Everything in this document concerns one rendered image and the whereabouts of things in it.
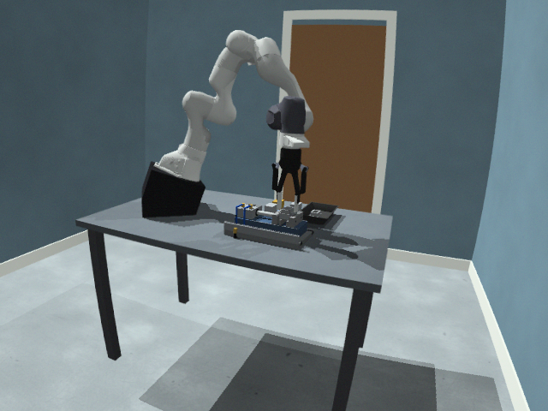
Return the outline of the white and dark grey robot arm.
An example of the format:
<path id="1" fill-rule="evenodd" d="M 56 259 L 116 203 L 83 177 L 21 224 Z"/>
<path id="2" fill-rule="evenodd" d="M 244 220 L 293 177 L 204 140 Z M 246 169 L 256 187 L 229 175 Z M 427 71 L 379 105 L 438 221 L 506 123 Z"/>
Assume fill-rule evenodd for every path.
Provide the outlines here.
<path id="1" fill-rule="evenodd" d="M 313 125 L 313 113 L 295 76 L 285 66 L 276 42 L 267 37 L 256 39 L 242 30 L 235 30 L 227 38 L 226 47 L 228 49 L 223 49 L 209 78 L 217 96 L 195 91 L 184 96 L 182 106 L 188 116 L 188 132 L 184 144 L 179 145 L 178 151 L 164 155 L 160 163 L 154 164 L 173 176 L 200 181 L 201 165 L 211 140 L 211 133 L 203 124 L 204 118 L 224 126 L 234 122 L 236 109 L 231 91 L 243 63 L 256 65 L 263 80 L 281 87 L 288 94 L 288 97 L 285 96 L 282 102 L 273 105 L 266 114 L 266 122 L 270 128 L 280 130 L 279 145 L 288 149 L 310 146 L 304 133 Z"/>

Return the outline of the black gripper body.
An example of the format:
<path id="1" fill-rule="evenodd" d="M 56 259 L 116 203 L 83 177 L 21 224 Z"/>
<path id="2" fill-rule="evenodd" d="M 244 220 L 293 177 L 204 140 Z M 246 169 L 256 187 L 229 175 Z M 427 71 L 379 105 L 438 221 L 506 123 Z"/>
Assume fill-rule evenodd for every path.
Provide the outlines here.
<path id="1" fill-rule="evenodd" d="M 283 169 L 283 165 L 287 164 L 285 173 L 291 174 L 290 165 L 293 164 L 295 173 L 301 167 L 301 149 L 285 149 L 281 148 L 279 165 Z"/>

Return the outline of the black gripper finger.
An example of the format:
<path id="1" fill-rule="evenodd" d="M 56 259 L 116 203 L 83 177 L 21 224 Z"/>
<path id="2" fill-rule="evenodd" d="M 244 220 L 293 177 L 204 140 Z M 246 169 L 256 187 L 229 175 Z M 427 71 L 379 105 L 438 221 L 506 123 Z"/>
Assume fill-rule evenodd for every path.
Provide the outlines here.
<path id="1" fill-rule="evenodd" d="M 294 212 L 298 212 L 299 208 L 299 202 L 300 202 L 300 196 L 301 194 L 306 192 L 306 182 L 307 182 L 307 171 L 308 167 L 301 164 L 301 188 L 298 178 L 298 171 L 295 173 L 294 165 L 290 165 L 291 169 L 291 175 L 293 177 L 293 182 L 295 186 L 295 205 L 294 205 Z"/>
<path id="2" fill-rule="evenodd" d="M 277 191 L 277 210 L 280 210 L 282 208 L 283 184 L 284 184 L 286 175 L 288 174 L 288 173 L 285 173 L 286 168 L 287 168 L 287 164 L 283 165 L 283 169 L 282 169 L 282 173 L 281 173 L 281 177 L 280 177 L 279 182 L 278 182 L 279 163 L 272 164 L 272 168 L 273 168 L 272 189 Z M 277 183 L 278 183 L 278 185 L 277 185 Z"/>

